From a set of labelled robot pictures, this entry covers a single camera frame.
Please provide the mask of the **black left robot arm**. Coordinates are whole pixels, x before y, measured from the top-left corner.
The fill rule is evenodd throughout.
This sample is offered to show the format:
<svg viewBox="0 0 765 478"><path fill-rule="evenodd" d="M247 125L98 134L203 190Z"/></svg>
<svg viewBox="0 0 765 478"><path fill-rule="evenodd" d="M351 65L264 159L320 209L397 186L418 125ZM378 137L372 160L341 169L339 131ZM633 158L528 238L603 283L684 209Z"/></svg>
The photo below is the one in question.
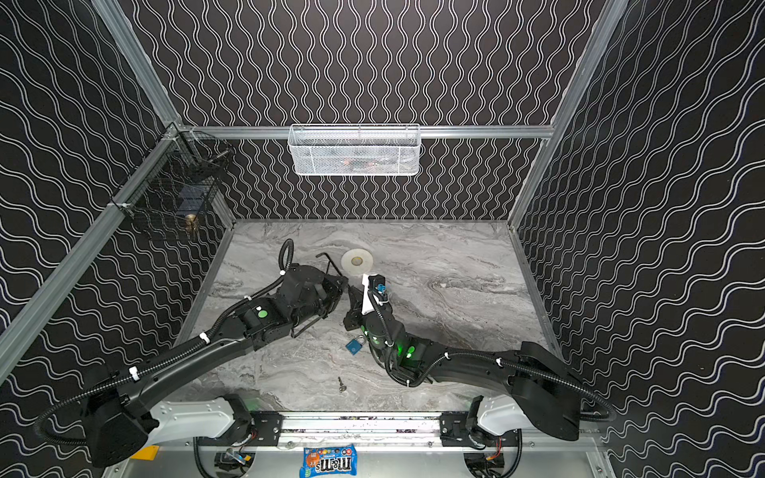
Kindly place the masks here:
<svg viewBox="0 0 765 478"><path fill-rule="evenodd" d="M179 388L227 362L296 338L337 308L349 279L294 262L294 242L281 246L278 278L226 309L206 331L124 372L99 372L90 388L42 412L33 430L46 443L85 447L97 467L116 464L149 445L165 420L157 406Z"/></svg>

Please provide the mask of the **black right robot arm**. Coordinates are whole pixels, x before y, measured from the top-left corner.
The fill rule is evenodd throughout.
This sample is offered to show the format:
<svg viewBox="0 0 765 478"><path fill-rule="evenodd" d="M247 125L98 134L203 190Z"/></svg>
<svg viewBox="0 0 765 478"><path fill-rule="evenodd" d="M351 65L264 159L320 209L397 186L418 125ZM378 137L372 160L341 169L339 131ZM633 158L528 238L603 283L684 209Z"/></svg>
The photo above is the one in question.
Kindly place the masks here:
<svg viewBox="0 0 765 478"><path fill-rule="evenodd" d="M363 333L374 360L396 384L418 388L427 382L456 382L499 392L510 401L493 406L488 398L478 400L476 426L485 434L534 427L575 441L583 421L617 418L613 404L536 343L523 342L518 350L503 352L452 348L409 333L394 317L392 306L376 296L352 287L349 297L344 325Z"/></svg>

